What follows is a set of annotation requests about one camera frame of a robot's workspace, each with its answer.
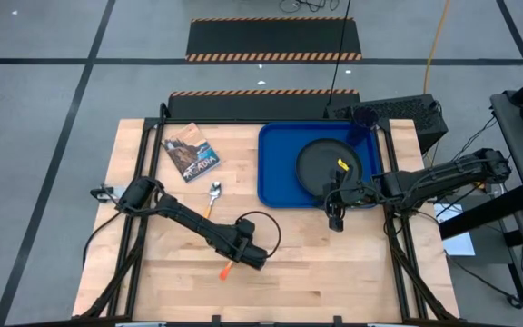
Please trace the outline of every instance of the wooden table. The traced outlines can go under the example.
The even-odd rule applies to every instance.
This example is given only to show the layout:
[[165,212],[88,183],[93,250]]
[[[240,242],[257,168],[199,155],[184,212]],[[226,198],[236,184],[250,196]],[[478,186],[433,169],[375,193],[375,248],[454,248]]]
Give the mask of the wooden table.
[[[106,183],[127,185],[131,181],[142,125],[142,120],[120,122]],[[180,128],[181,125],[166,125],[165,137]],[[256,194],[261,128],[200,125],[222,164],[185,183],[162,150],[157,179],[163,182],[167,193],[198,213],[207,207],[211,183],[221,181],[222,196],[213,206],[211,220],[233,223],[241,213],[265,211],[276,218],[282,229],[278,252],[262,271],[236,264],[228,280],[221,282],[218,275],[227,262],[224,258],[200,236],[169,219],[154,216],[149,222],[133,318],[209,322],[212,315],[220,314],[224,322],[332,322],[332,316],[341,315],[345,322],[400,322],[389,243],[382,231],[382,208],[348,210],[344,232],[335,233],[329,230],[327,218],[320,210],[265,207]],[[399,168],[421,169],[413,122],[391,121],[391,131]],[[150,149],[149,146],[145,174]],[[421,211],[433,214],[430,204]],[[100,204],[94,229],[113,214],[111,203]],[[271,249],[277,237],[275,226],[260,215],[250,218],[256,223],[256,244]],[[74,314],[84,312],[113,277],[123,221],[124,218],[117,220],[94,238]],[[421,277],[448,311],[459,315],[437,225],[418,216],[412,217],[410,223]],[[405,283],[410,311],[416,317],[412,284],[406,274]],[[118,312],[123,312],[127,289],[125,281]]]

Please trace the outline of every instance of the concrete floor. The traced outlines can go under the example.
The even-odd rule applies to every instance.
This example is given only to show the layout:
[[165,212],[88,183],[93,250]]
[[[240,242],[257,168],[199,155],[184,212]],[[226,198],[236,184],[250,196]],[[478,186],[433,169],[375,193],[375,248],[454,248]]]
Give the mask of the concrete floor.
[[[0,60],[0,301],[14,264],[17,270],[25,263],[18,270],[23,274],[15,297],[2,301],[10,303],[8,312],[0,308],[6,324],[70,317],[82,248],[97,207],[88,191],[104,179],[120,119],[156,115],[158,104],[177,90],[330,87],[334,67],[327,64],[265,64],[260,69],[256,64],[170,61],[92,67],[85,58],[105,8],[113,3],[0,0],[0,59],[68,58],[52,63]],[[353,1],[350,15],[357,21],[364,58],[426,58],[443,4]],[[345,5],[341,1],[335,12],[317,14],[304,7],[293,15],[340,16]],[[523,39],[523,0],[505,0],[505,5]],[[98,58],[183,58],[192,18],[286,15],[278,0],[116,0],[107,14],[99,51],[92,51]],[[437,154],[436,161],[442,162],[488,120],[490,95],[523,85],[523,57],[496,0],[459,0],[449,9],[436,58],[456,59],[454,65],[433,66],[430,75],[429,91],[441,101],[450,129]],[[490,65],[458,61],[479,58],[498,60]],[[358,88],[363,100],[421,93],[425,67],[419,61],[372,62],[343,65],[340,71],[351,73],[339,74],[336,86]],[[260,80],[266,85],[258,86]],[[470,151],[480,147],[508,153],[497,126],[481,135]],[[515,175],[508,187],[519,183]],[[43,196],[46,187],[51,187],[49,198]],[[26,231],[37,231],[33,247],[18,257]],[[471,269],[513,292],[506,266]],[[500,295],[457,267],[452,267],[451,277],[463,318],[523,325],[523,311],[511,308]],[[13,295],[11,289],[7,294]]]

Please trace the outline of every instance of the book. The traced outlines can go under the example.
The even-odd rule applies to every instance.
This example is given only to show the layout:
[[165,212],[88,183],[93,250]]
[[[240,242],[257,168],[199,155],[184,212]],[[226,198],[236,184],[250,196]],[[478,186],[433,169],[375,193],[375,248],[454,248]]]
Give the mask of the book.
[[190,182],[219,164],[219,156],[209,145],[195,123],[162,141],[175,167],[185,182]]

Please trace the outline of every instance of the rubber mat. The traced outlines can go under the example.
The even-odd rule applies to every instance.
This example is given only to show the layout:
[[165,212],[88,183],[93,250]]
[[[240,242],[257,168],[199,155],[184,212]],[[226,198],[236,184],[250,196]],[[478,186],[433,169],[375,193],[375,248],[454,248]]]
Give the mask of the rubber mat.
[[186,60],[191,62],[336,62],[360,60],[356,22],[342,17],[193,19]]
[[[322,119],[330,89],[321,90],[241,90],[173,92],[169,97],[172,119],[221,119],[256,121]],[[332,105],[360,101],[359,92],[335,89]]]

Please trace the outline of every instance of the black desk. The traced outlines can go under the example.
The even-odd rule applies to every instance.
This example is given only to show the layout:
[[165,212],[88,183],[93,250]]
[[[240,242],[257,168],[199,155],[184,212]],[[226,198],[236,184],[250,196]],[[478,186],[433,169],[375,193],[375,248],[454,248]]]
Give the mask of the black desk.
[[[523,122],[519,116],[519,108],[508,100],[506,94],[492,95],[490,100],[493,114],[498,119],[523,183]],[[523,185],[441,223],[441,237],[448,239],[512,214],[518,222],[518,230],[505,234],[506,244],[508,247],[518,246],[523,244]],[[523,276],[518,270],[510,269],[510,272],[518,291],[518,297],[523,301]]]

